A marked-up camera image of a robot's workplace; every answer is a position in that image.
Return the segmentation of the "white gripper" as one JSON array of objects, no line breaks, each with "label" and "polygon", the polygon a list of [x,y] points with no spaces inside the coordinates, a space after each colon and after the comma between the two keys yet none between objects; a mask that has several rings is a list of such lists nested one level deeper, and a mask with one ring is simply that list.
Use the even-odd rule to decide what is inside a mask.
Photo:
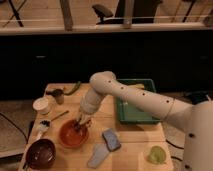
[{"label": "white gripper", "polygon": [[90,88],[80,101],[79,114],[76,116],[76,125],[90,127],[92,119],[91,115],[99,110],[105,97],[105,94],[101,94],[93,88]]}]

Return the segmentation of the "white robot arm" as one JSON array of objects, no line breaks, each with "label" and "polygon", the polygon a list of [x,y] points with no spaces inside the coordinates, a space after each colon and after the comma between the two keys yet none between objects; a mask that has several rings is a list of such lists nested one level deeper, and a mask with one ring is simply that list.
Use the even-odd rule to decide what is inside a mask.
[{"label": "white robot arm", "polygon": [[112,71],[94,73],[82,97],[77,123],[86,124],[107,95],[150,113],[185,133],[181,171],[213,171],[213,100],[190,104],[120,83]]}]

